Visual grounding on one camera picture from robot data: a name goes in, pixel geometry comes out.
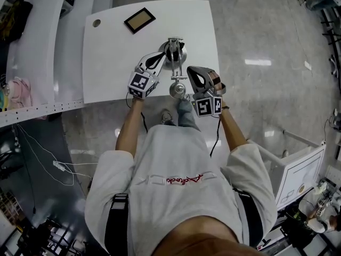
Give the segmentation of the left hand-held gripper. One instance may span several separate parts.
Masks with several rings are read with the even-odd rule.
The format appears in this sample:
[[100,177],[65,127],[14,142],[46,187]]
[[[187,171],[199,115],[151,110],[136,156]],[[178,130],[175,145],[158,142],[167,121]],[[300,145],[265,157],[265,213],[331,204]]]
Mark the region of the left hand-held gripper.
[[154,52],[145,55],[131,73],[128,82],[128,93],[133,97],[145,99],[158,85],[159,73],[166,59],[165,52]]

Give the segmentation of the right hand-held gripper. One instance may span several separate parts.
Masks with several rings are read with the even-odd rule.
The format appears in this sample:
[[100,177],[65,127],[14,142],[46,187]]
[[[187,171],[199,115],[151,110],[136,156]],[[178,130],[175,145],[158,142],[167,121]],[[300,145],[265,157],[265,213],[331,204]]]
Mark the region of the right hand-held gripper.
[[227,106],[223,105],[222,99],[222,95],[226,93],[225,84],[221,84],[221,90],[216,90],[208,74],[212,69],[188,66],[186,71],[194,91],[192,105],[197,116],[220,115],[227,108]]

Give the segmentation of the person's right hand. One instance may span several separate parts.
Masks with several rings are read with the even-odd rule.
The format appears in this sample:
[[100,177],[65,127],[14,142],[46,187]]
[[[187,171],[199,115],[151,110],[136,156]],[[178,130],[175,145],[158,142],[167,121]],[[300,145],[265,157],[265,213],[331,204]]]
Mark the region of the person's right hand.
[[221,83],[219,75],[214,71],[211,71],[208,74],[213,81],[213,84],[215,86],[215,90],[217,90],[217,91],[221,90],[222,89],[222,83]]

